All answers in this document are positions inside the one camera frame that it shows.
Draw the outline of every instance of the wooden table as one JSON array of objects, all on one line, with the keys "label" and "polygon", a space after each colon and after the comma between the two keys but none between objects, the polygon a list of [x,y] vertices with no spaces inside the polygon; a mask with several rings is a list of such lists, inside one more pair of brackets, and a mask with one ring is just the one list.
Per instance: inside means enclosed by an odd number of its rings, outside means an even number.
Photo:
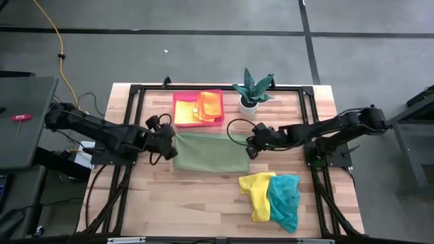
[{"label": "wooden table", "polygon": [[[123,123],[130,85],[113,84],[106,120]],[[328,85],[317,85],[314,86],[314,90],[319,119],[332,118],[336,114],[332,88]],[[226,124],[236,118],[249,119],[254,123],[263,122],[275,128],[280,125],[302,123],[296,93],[270,91],[269,94],[275,99],[261,104],[255,115],[245,116],[237,110],[239,94],[235,91],[224,91],[224,125],[190,130],[226,133]],[[172,91],[147,91],[140,125],[145,126],[144,122],[150,116],[163,113],[172,114]],[[130,123],[133,123],[134,115],[133,109]],[[251,133],[251,125],[243,121],[238,121],[231,127],[234,133]],[[107,201],[113,168],[108,166],[96,180],[90,199],[90,222]],[[182,237],[320,237],[312,177],[310,169],[305,165],[302,147],[285,152],[261,152],[257,159],[250,162],[248,174],[266,171],[301,176],[298,185],[301,195],[298,229],[294,234],[287,233],[272,221],[255,223],[251,220],[250,198],[240,195],[238,186],[238,177],[247,174],[178,171],[173,169],[172,161],[165,161],[163,158],[156,166],[152,166],[149,164],[147,152],[139,155],[138,162],[133,168],[121,234]],[[89,185],[95,173],[96,170],[91,174]],[[358,231],[363,232],[357,197],[350,176],[342,169],[330,168],[330,177],[337,206],[348,221]],[[117,205],[113,211],[111,229],[116,213]],[[325,214],[331,231],[330,211],[327,207]],[[78,230],[83,229],[84,205]]]}]

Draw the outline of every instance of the concrete floor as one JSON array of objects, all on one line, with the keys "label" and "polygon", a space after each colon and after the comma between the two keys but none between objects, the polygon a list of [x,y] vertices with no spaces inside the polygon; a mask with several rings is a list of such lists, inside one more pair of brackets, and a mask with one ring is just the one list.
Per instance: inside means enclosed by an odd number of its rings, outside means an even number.
[{"label": "concrete floor", "polygon": [[[62,28],[149,30],[303,31],[297,0],[40,0]],[[311,31],[432,33],[430,0],[305,0]],[[30,0],[13,0],[0,13],[1,26],[50,27]],[[62,35],[64,71],[77,94],[94,92],[106,108],[114,82],[241,82],[252,74],[275,73],[279,84],[312,85],[304,37],[222,35]],[[313,38],[321,84],[331,85],[338,110],[375,104],[388,118],[433,84],[434,39]],[[0,70],[59,77],[54,34],[1,33]],[[56,92],[72,101],[65,84]],[[93,101],[81,106],[96,114]],[[72,133],[76,139],[84,139]],[[434,204],[398,201],[396,190],[412,184],[393,132],[356,139],[351,158],[366,233],[372,237],[434,242]],[[43,132],[49,150],[70,143]],[[43,200],[77,197],[85,184],[46,184]],[[74,206],[77,211],[65,211]],[[79,203],[49,207],[41,220],[46,235],[74,231]]]}]

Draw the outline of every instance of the green cloth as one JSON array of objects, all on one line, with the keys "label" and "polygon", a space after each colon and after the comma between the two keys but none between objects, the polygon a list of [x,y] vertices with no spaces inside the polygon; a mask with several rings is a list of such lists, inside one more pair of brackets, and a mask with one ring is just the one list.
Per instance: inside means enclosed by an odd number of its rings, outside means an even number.
[{"label": "green cloth", "polygon": [[[244,143],[246,136],[231,135]],[[233,173],[248,172],[249,159],[245,147],[232,142],[226,134],[176,134],[174,169],[190,171]]]}]

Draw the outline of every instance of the pink bin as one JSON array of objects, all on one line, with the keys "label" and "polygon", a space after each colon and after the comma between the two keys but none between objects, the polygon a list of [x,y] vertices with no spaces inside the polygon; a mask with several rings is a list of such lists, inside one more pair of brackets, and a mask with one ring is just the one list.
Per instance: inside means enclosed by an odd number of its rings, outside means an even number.
[{"label": "pink bin", "polygon": [[175,116],[176,110],[176,101],[185,101],[185,102],[194,102],[199,97],[201,92],[212,92],[215,94],[220,94],[220,104],[222,106],[222,116],[221,118],[215,119],[214,122],[202,122],[202,123],[190,123],[190,124],[181,124],[177,125],[178,128],[188,128],[188,127],[213,127],[213,126],[221,126],[224,121],[224,106],[223,106],[223,91],[222,90],[204,90],[204,91],[176,91],[174,92],[174,109],[173,115]]}]

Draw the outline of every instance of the white pot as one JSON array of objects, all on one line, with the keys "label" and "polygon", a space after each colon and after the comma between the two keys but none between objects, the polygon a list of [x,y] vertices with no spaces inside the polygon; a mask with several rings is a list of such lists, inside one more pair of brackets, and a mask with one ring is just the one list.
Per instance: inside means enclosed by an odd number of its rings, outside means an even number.
[{"label": "white pot", "polygon": [[243,96],[239,97],[239,101],[238,101],[239,112],[242,113],[243,115],[254,115],[254,113],[256,113],[256,109],[258,108],[259,103],[257,103],[254,107],[251,107],[251,108],[245,107],[241,103],[242,97]]}]

